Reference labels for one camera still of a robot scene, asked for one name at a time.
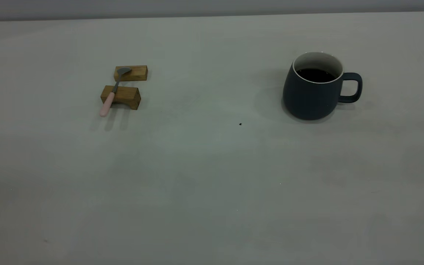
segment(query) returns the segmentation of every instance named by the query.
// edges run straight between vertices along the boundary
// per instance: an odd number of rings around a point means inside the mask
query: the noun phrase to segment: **spoon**
[[[117,87],[119,86],[119,82],[121,82],[121,77],[126,72],[130,72],[132,69],[130,67],[122,67],[117,70],[117,74],[119,74],[119,81],[117,81],[116,85],[112,89],[112,92],[109,93],[109,96],[107,96],[106,101],[104,101],[104,104],[102,105],[101,111],[99,112],[99,116],[105,117],[107,116],[107,113],[109,113],[109,109],[111,108],[112,101],[114,100],[114,97],[116,96]]]

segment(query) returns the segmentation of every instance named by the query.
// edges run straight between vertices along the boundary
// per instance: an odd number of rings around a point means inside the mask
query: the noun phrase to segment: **table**
[[[286,113],[306,51],[360,100]],[[424,12],[0,22],[0,264],[424,264]]]

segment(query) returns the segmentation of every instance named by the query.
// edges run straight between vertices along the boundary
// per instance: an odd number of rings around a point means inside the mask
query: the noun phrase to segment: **dark gray mug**
[[[344,80],[358,82],[355,95],[340,96]],[[324,52],[306,52],[292,63],[284,84],[283,100],[297,118],[317,120],[330,114],[338,102],[357,101],[361,92],[361,76],[343,72],[343,64],[336,57]]]

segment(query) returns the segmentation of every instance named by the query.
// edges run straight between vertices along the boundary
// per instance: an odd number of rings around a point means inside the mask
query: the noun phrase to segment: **black coffee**
[[[336,79],[331,74],[319,69],[303,69],[297,71],[297,74],[303,79],[317,83],[330,82]]]

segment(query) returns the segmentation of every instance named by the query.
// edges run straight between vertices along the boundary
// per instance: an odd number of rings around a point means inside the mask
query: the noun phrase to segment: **mug rim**
[[[335,60],[337,60],[339,63],[340,63],[340,65],[341,65],[341,74],[340,74],[340,76],[339,77],[336,77],[335,79],[333,79],[333,80],[331,80],[331,81],[328,81],[328,82],[313,82],[313,81],[310,81],[310,80],[307,80],[307,79],[305,79],[305,78],[303,78],[303,77],[301,77],[298,73],[297,73],[297,71],[296,71],[296,68],[295,68],[295,65],[296,65],[296,60],[297,59],[299,59],[300,57],[302,57],[302,56],[304,56],[305,54],[308,54],[308,53],[322,53],[322,54],[326,54],[326,55],[329,55],[329,56],[331,56],[331,57],[333,57]],[[303,54],[301,54],[301,55],[299,55],[299,56],[297,56],[294,60],[293,60],[293,62],[292,62],[292,70],[294,71],[294,73],[300,78],[300,79],[302,79],[302,80],[305,80],[305,81],[307,81],[307,82],[311,82],[311,83],[314,83],[314,84],[329,84],[329,83],[331,83],[331,82],[335,82],[336,80],[338,80],[338,79],[340,79],[342,76],[343,76],[343,74],[345,73],[345,66],[343,65],[343,63],[340,61],[340,59],[338,59],[336,56],[334,56],[333,54],[329,54],[329,53],[326,53],[326,52],[304,52]]]

